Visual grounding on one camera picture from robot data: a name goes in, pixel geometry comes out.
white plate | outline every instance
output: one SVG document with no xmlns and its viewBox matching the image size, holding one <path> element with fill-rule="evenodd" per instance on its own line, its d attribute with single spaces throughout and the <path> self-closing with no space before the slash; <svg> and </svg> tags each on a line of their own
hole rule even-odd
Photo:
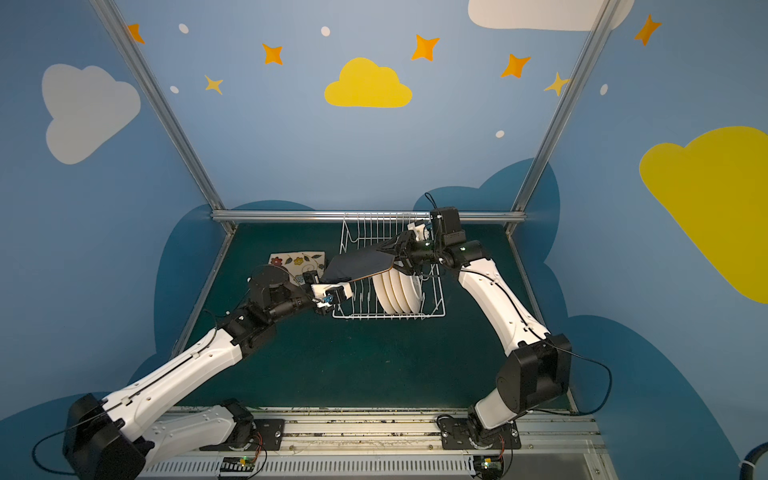
<svg viewBox="0 0 768 480">
<path fill-rule="evenodd" d="M 397 304 L 400 305 L 404 313 L 411 313 L 411 306 L 408 304 L 408 300 L 406 300 L 405 292 L 402 291 L 401 275 L 402 273 L 393 268 L 389 271 L 389 281 L 392 282 L 392 291 L 395 293 Z"/>
<path fill-rule="evenodd" d="M 397 312 L 389 302 L 389 298 L 386 295 L 386 289 L 384 288 L 384 279 L 382 278 L 382 275 L 383 273 L 373 276 L 373 288 L 376 289 L 376 299 L 378 299 L 385 313 L 394 315 Z"/>
<path fill-rule="evenodd" d="M 418 275 L 405 275 L 400 273 L 400 285 L 402 292 L 406 295 L 406 302 L 411 312 L 419 313 L 422 311 L 422 278 Z"/>
<path fill-rule="evenodd" d="M 382 273 L 384 290 L 386 290 L 387 298 L 392 304 L 392 308 L 395 309 L 395 312 L 402 313 L 402 308 L 400 308 L 400 304 L 397 303 L 397 297 L 395 297 L 395 290 L 392 289 L 392 281 L 389 279 L 389 272 L 392 272 L 392 270 L 387 270 L 386 272 Z"/>
</svg>

orange star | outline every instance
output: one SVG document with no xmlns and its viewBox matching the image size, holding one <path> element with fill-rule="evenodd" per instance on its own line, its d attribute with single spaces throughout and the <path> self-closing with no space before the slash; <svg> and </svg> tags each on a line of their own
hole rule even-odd
<svg viewBox="0 0 768 480">
<path fill-rule="evenodd" d="M 640 30 L 640 32 L 637 34 L 637 36 L 634 39 L 642 40 L 643 46 L 648 45 L 648 40 L 650 39 L 650 36 L 660 26 L 661 26 L 661 23 L 654 22 L 653 20 L 651 20 L 650 15 L 648 15 L 648 20 L 645 21 L 645 25 L 643 26 L 643 29 Z"/>
<path fill-rule="evenodd" d="M 425 40 L 424 38 L 416 36 L 416 51 L 413 53 L 413 57 L 411 57 L 411 60 L 416 60 L 417 58 L 426 58 L 429 61 L 432 61 L 432 49 L 435 48 L 435 45 L 437 45 L 439 38 L 433 38 L 432 40 Z"/>
<path fill-rule="evenodd" d="M 283 50 L 283 47 L 270 48 L 264 43 L 261 45 L 264 46 L 264 51 L 266 52 L 266 59 L 264 60 L 265 65 L 268 63 L 277 63 L 278 65 L 283 64 L 283 61 L 280 60 L 280 50 Z"/>
<path fill-rule="evenodd" d="M 134 38 L 135 41 L 139 43 L 144 43 L 144 39 L 139 35 L 139 24 L 136 25 L 129 25 L 128 31 L 131 33 L 131 37 Z"/>
<path fill-rule="evenodd" d="M 502 73 L 502 78 L 508 76 L 508 75 L 514 75 L 517 78 L 520 78 L 520 75 L 523 74 L 523 67 L 526 63 L 528 63 L 528 60 L 530 60 L 531 57 L 528 58 L 517 58 L 514 55 L 509 55 L 509 65 L 507 65 L 507 69 L 504 70 L 504 73 Z"/>
</svg>

black hose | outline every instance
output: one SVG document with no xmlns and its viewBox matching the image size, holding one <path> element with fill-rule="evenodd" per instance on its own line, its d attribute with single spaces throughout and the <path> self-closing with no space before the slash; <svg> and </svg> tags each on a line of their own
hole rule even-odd
<svg viewBox="0 0 768 480">
<path fill-rule="evenodd" d="M 768 442 L 758 445 L 751 452 L 746 454 L 744 460 L 740 463 L 741 472 L 739 473 L 739 480 L 752 480 L 752 474 L 755 472 L 755 464 L 763 453 L 768 452 Z"/>
</svg>

yellow star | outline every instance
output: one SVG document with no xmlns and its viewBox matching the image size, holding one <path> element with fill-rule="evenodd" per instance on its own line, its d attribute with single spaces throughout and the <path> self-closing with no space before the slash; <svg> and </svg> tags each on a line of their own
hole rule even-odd
<svg viewBox="0 0 768 480">
<path fill-rule="evenodd" d="M 221 90 L 219 90 L 219 84 L 223 80 L 213 81 L 210 78 L 208 78 L 208 75 L 205 76 L 205 79 L 208 80 L 208 86 L 205 87 L 205 89 L 206 90 L 215 90 L 215 91 L 219 92 L 219 95 L 221 95 Z"/>
<path fill-rule="evenodd" d="M 280 60 L 280 50 L 283 50 L 283 47 L 270 48 L 264 43 L 261 45 L 264 46 L 264 51 L 266 52 L 266 59 L 264 60 L 265 65 L 268 63 L 277 63 L 278 65 L 283 64 L 283 61 Z"/>
<path fill-rule="evenodd" d="M 517 58 L 514 55 L 509 55 L 509 65 L 507 65 L 507 69 L 502 73 L 502 78 L 509 75 L 514 75 L 515 77 L 520 78 L 520 75 L 523 74 L 523 67 L 530 59 L 531 57 Z"/>
<path fill-rule="evenodd" d="M 424 38 L 416 36 L 416 51 L 413 52 L 413 57 L 411 57 L 411 60 L 416 60 L 417 58 L 426 58 L 429 61 L 432 61 L 432 49 L 437 45 L 439 38 L 433 38 L 432 40 L 425 40 Z"/>
<path fill-rule="evenodd" d="M 131 33 L 131 37 L 139 43 L 144 43 L 144 39 L 139 35 L 139 24 L 129 25 L 128 31 Z"/>
<path fill-rule="evenodd" d="M 544 89 L 544 91 L 554 90 L 554 91 L 556 91 L 558 93 L 558 97 L 559 97 L 560 96 L 560 90 L 562 90 L 563 85 L 567 84 L 569 81 L 571 81 L 571 79 L 570 78 L 566 78 L 565 80 L 562 80 L 560 78 L 560 72 L 555 73 L 554 76 L 555 76 L 554 84 L 546 87 Z"/>
<path fill-rule="evenodd" d="M 650 15 L 648 15 L 648 20 L 645 21 L 645 25 L 643 26 L 643 29 L 640 30 L 640 32 L 637 33 L 637 36 L 634 39 L 635 40 L 642 40 L 643 41 L 643 46 L 648 45 L 648 40 L 650 39 L 650 36 L 660 26 L 661 26 L 661 23 L 654 22 L 650 18 Z"/>
</svg>

dish rack wire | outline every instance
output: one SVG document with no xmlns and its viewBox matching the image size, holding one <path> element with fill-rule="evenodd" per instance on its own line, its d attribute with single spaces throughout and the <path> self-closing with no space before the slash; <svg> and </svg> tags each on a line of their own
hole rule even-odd
<svg viewBox="0 0 768 480">
<path fill-rule="evenodd" d="M 341 227 L 339 253 L 369 247 L 375 243 L 396 237 L 408 229 L 408 224 L 419 219 L 414 214 L 345 214 Z M 425 319 L 445 316 L 445 301 L 442 297 L 442 281 L 438 266 L 432 265 L 430 276 L 422 275 L 422 307 L 417 313 L 395 313 L 384 311 L 376 299 L 372 277 L 352 282 L 352 301 L 336 306 L 335 318 L 343 319 Z"/>
</svg>

